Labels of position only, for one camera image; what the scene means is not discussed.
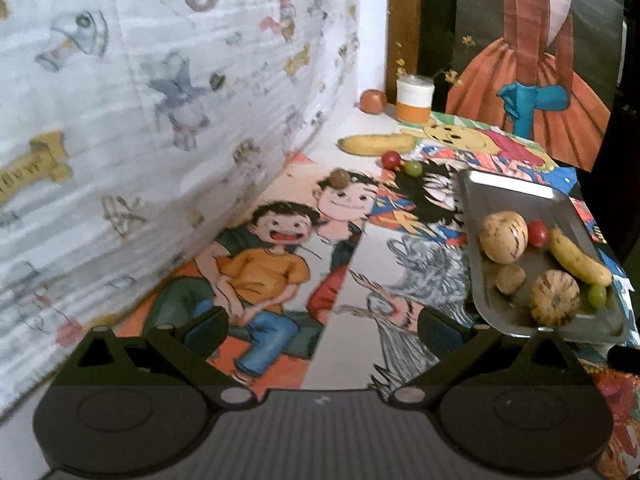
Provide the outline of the yellow banana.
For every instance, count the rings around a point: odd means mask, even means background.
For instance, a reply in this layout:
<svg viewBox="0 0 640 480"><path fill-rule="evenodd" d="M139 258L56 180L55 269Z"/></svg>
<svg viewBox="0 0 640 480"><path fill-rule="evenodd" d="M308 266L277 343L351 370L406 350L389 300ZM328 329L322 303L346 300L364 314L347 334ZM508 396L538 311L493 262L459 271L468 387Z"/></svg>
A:
<svg viewBox="0 0 640 480"><path fill-rule="evenodd" d="M558 226L549 230L549 250L569 274L588 285L612 284L613 274L602 263L585 254Z"/></svg>
<svg viewBox="0 0 640 480"><path fill-rule="evenodd" d="M378 157L387 152L409 153L416 147L416 138L405 133L356 134L338 139L336 146L349 155Z"/></svg>

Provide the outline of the brown wooden door frame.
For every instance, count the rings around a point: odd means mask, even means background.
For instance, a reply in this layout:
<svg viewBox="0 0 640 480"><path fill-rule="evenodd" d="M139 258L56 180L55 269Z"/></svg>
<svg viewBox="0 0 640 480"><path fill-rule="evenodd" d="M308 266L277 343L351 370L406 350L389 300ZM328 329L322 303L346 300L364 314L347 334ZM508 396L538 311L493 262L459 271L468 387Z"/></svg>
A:
<svg viewBox="0 0 640 480"><path fill-rule="evenodd" d="M418 69L421 0L387 1L387 53L385 93L395 103L397 77Z"/></svg>

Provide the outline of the red apple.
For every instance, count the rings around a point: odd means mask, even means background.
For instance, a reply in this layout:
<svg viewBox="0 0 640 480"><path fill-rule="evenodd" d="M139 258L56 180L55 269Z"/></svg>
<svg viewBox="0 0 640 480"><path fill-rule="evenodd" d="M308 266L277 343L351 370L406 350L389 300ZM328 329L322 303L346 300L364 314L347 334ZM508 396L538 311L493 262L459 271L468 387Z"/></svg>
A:
<svg viewBox="0 0 640 480"><path fill-rule="evenodd" d="M360 94L359 109L369 115L382 114L387 105L387 98L384 91L368 89Z"/></svg>

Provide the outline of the dried yellow flower sprig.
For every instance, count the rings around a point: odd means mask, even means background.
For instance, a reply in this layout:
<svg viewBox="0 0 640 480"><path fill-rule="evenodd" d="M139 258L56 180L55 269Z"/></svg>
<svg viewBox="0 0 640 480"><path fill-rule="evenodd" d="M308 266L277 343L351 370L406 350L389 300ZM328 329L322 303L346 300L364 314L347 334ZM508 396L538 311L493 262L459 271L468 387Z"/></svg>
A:
<svg viewBox="0 0 640 480"><path fill-rule="evenodd" d="M451 68L454 55L454 33L439 29L429 29L418 41L416 73L408 73L402 57L402 43L393 40L396 55L396 81L402 78L420 76L423 78L444 78L448 84L459 84L458 73Z"/></svg>

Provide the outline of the colourful anime drawing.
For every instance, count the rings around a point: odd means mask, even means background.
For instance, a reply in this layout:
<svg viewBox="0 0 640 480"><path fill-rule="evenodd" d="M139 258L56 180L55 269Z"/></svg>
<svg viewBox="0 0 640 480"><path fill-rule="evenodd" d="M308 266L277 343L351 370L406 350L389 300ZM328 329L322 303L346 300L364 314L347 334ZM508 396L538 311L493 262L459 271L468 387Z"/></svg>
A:
<svg viewBox="0 0 640 480"><path fill-rule="evenodd" d="M491 261L480 247L480 225L490 214L513 210L525 220L541 220L547 226L556 224L563 233L590 258L600 260L613 273L608 289L608 302L600 309L585 304L570 330L587 333L590 330L612 337L620 324L634 317L628 302L627 283L623 269L608 254L605 240L586 203L566 195L569 185L576 185L575 171L556 168L548 174L549 181L538 181L529 170L530 180L521 180L502 172L490 172L477 165L478 157L470 152L456 152L435 145L422 148L423 161L444 167L454 190L454 203L461 209L461 223L427 222L427 213L396 186L395 177L385 175L386 188L376 199L371 222L397 232L422 236L427 240L465 247L468 251L472 296L478 313L495 326L526 333L534 328L527 312L528 288L534 278L547 270L562 266L551 252L542 248L527 248L518 263L526 272L523 288L512 298L498 292L498 263Z"/></svg>

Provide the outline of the striped pepino melon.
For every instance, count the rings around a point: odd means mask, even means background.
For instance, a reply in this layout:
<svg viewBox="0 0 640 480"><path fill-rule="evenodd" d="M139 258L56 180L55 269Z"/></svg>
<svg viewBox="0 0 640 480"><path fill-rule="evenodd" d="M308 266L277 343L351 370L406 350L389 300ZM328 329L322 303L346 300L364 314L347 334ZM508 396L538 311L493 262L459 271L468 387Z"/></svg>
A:
<svg viewBox="0 0 640 480"><path fill-rule="evenodd" d="M572 322L580 308L575 279L559 270L539 274L530 289L530 314L540 325L561 327Z"/></svg>
<svg viewBox="0 0 640 480"><path fill-rule="evenodd" d="M528 246L528 227L515 211L488 214L480 225L480 247L498 264L511 264L521 258Z"/></svg>

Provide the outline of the orange white glass jar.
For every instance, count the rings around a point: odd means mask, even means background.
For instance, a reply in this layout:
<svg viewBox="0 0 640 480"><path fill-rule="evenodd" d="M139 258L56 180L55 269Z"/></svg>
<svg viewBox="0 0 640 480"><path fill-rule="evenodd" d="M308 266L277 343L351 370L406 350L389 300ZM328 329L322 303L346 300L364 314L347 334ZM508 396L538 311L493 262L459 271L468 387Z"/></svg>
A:
<svg viewBox="0 0 640 480"><path fill-rule="evenodd" d="M399 75L396 82L396 115L404 124L424 125L431 118L434 81L418 75Z"/></svg>

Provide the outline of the white cartoon print cloth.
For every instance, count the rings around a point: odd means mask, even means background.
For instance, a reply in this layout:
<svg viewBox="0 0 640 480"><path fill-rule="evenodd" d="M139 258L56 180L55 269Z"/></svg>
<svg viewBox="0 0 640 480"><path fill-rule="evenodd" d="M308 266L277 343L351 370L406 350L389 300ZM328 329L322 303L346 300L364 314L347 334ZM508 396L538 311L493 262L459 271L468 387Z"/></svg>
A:
<svg viewBox="0 0 640 480"><path fill-rule="evenodd" d="M248 205L352 84L358 0L1 0L1 409Z"/></svg>

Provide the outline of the green grape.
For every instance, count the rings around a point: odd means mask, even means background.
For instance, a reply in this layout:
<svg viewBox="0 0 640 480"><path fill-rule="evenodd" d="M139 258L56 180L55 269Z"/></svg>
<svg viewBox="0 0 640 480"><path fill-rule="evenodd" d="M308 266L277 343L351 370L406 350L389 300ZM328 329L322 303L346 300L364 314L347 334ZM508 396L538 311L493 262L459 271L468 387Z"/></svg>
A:
<svg viewBox="0 0 640 480"><path fill-rule="evenodd" d="M591 307L601 309L608 301L608 288L601 284L594 284L588 292L588 301Z"/></svg>
<svg viewBox="0 0 640 480"><path fill-rule="evenodd" d="M402 166L404 173L412 178L418 178L423 174L423 166L420 160L406 160Z"/></svg>

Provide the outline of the red cherry tomato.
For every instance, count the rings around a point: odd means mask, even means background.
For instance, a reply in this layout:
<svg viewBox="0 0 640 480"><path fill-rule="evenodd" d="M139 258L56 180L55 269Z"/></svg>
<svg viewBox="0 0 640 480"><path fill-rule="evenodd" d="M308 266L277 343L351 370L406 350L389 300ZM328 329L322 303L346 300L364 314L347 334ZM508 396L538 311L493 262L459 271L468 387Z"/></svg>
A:
<svg viewBox="0 0 640 480"><path fill-rule="evenodd" d="M395 170L401 165L401 156L396 151L387 151L381 156L381 165L386 170Z"/></svg>
<svg viewBox="0 0 640 480"><path fill-rule="evenodd" d="M549 228L542 220L527 223L529 246L541 248L548 244Z"/></svg>

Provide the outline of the small brown kiwi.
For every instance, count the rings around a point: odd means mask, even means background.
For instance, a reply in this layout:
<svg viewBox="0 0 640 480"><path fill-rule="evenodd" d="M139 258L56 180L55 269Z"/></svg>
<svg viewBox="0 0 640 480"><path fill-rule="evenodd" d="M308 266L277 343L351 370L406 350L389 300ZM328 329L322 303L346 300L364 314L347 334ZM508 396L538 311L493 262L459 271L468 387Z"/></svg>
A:
<svg viewBox="0 0 640 480"><path fill-rule="evenodd" d="M342 190L347 188L352 182L350 173L344 168L335 168L328 177L328 185L334 190Z"/></svg>

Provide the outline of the silver metal tray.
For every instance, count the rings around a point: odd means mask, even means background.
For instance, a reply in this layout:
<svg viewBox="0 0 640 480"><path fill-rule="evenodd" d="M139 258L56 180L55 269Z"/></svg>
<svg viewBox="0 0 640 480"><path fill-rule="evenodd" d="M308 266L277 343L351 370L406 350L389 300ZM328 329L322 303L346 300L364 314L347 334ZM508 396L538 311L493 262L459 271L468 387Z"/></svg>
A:
<svg viewBox="0 0 640 480"><path fill-rule="evenodd" d="M562 266L548 250L529 247L518 259L526 272L525 284L512 296L504 296L496 287L497 263L488 259L480 247L480 225L488 214L515 211L525 221L542 220L547 226L556 224L565 235L589 257L605 262L604 255L579 218L570 198L551 186L490 174L464 170L458 177L460 197L468 238L468 258L472 296L478 313L493 328L514 337L530 337L538 324L529 313L530 286L538 274ZM628 340L632 311L611 286L608 303L593 309L588 302L589 286L580 283L582 304L576 318L559 329L559 335L580 344L623 344Z"/></svg>

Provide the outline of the orange dress girl poster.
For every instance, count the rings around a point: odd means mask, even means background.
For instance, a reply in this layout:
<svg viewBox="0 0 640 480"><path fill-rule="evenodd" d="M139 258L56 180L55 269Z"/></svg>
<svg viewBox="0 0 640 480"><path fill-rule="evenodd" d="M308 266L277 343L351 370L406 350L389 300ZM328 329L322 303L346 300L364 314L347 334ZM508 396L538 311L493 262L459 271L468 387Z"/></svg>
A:
<svg viewBox="0 0 640 480"><path fill-rule="evenodd" d="M446 110L589 171L611 116L624 0L457 0Z"/></svg>

